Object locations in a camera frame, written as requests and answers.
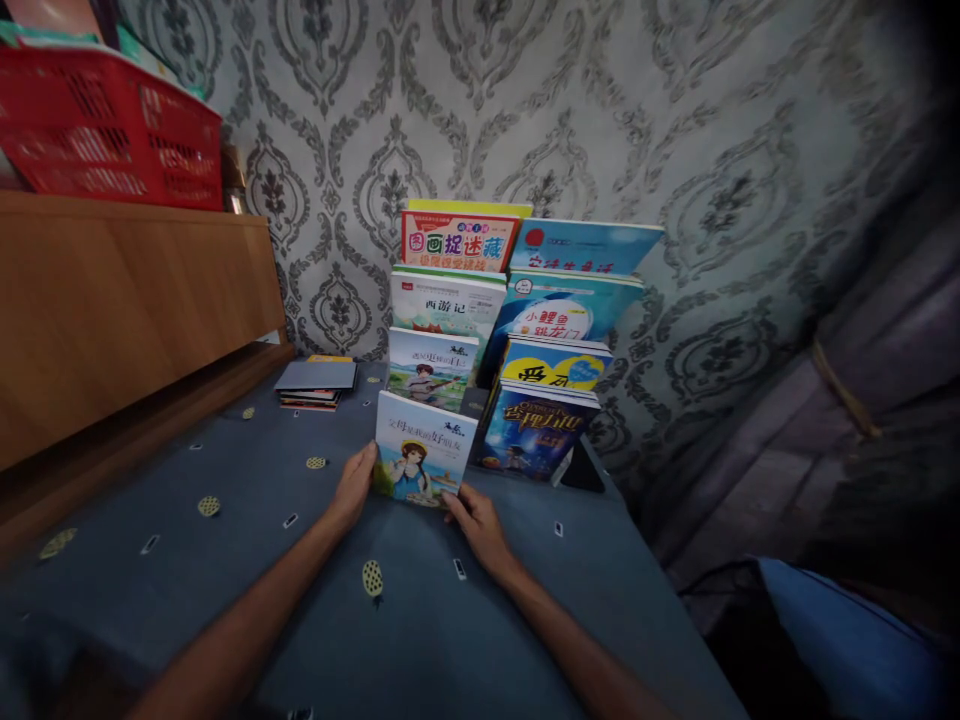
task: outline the gray book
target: gray book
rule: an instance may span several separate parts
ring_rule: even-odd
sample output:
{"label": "gray book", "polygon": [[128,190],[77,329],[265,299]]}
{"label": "gray book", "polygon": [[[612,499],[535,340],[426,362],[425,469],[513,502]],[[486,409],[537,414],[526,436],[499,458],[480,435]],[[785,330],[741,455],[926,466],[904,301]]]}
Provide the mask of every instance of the gray book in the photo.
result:
{"label": "gray book", "polygon": [[357,376],[356,363],[311,363],[298,360],[287,365],[273,389],[345,390],[353,387]]}

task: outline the damask wallpaper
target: damask wallpaper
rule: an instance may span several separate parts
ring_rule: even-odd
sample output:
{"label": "damask wallpaper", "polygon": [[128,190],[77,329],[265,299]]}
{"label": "damask wallpaper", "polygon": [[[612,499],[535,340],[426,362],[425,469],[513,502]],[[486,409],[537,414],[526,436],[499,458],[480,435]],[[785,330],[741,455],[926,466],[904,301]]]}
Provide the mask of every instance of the damask wallpaper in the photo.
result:
{"label": "damask wallpaper", "polygon": [[878,0],[129,0],[210,93],[302,352],[380,358],[406,198],[661,223],[591,438],[642,489],[794,348],[940,104]]}

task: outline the red plastic basket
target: red plastic basket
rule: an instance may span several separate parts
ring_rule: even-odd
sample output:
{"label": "red plastic basket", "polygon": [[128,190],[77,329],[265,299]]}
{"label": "red plastic basket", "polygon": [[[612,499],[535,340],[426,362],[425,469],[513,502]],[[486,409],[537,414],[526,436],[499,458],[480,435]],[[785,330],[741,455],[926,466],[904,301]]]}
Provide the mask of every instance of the red plastic basket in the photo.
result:
{"label": "red plastic basket", "polygon": [[0,49],[0,147],[38,193],[222,210],[221,123],[105,48]]}

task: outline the human hand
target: human hand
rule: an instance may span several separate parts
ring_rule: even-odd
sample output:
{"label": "human hand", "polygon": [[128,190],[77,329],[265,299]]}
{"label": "human hand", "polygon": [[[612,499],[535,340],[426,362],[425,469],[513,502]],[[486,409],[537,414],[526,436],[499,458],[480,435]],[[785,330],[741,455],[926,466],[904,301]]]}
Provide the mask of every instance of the human hand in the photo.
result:
{"label": "human hand", "polygon": [[340,484],[327,508],[327,514],[342,523],[344,530],[352,528],[360,519],[363,503],[373,482],[373,464],[376,461],[377,443],[371,440],[343,466],[343,475],[340,476]]}
{"label": "human hand", "polygon": [[490,498],[467,483],[461,483],[459,497],[446,490],[442,497],[450,508],[444,522],[449,524],[456,518],[473,554],[494,580],[503,585],[512,575],[523,572],[523,566],[507,545],[500,518]]}

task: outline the book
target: book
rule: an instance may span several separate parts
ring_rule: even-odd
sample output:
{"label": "book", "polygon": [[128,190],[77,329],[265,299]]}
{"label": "book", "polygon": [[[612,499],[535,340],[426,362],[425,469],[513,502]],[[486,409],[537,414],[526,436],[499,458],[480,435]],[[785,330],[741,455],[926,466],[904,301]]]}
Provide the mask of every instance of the book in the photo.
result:
{"label": "book", "polygon": [[[506,285],[484,279],[406,270],[390,276],[394,327],[477,338],[477,366],[506,295]],[[476,368],[469,385],[475,384],[475,377]]]}
{"label": "book", "polygon": [[356,363],[294,361],[287,365],[273,389],[276,392],[349,389],[353,387],[356,375]]}
{"label": "book", "polygon": [[597,342],[643,297],[643,282],[623,275],[516,270],[490,335],[477,381],[488,387],[511,333],[533,339]]}
{"label": "book", "polygon": [[465,280],[482,280],[495,285],[506,285],[506,273],[490,273],[483,270],[454,270],[452,268],[431,268],[419,265],[403,265],[397,263],[393,266],[393,272],[414,272],[421,275],[433,275],[439,277],[458,277]]}
{"label": "book", "polygon": [[319,404],[311,402],[297,402],[296,400],[281,400],[280,407],[288,410],[315,410],[317,412],[336,412],[339,401],[332,404]]}
{"label": "book", "polygon": [[516,215],[400,214],[405,265],[503,272],[520,227]]}
{"label": "book", "polygon": [[559,481],[565,458],[600,411],[597,396],[504,379],[494,392],[476,463],[505,475]]}
{"label": "book", "polygon": [[463,482],[477,421],[380,391],[373,489],[397,500],[442,507]]}
{"label": "book", "polygon": [[431,407],[459,412],[479,344],[474,337],[390,328],[387,389]]}
{"label": "book", "polygon": [[510,268],[629,275],[664,232],[654,225],[530,218],[523,221]]}
{"label": "book", "polygon": [[307,362],[353,362],[353,358],[343,355],[311,355],[307,358]]}
{"label": "book", "polygon": [[340,397],[339,390],[281,390],[280,397],[291,400],[336,400]]}
{"label": "book", "polygon": [[499,377],[549,387],[593,390],[612,361],[613,354],[603,343],[585,347],[576,341],[509,335]]}
{"label": "book", "polygon": [[408,210],[424,212],[467,213],[471,215],[516,215],[526,220],[533,215],[533,205],[514,203],[487,203],[472,200],[433,200],[431,198],[411,198],[407,201]]}

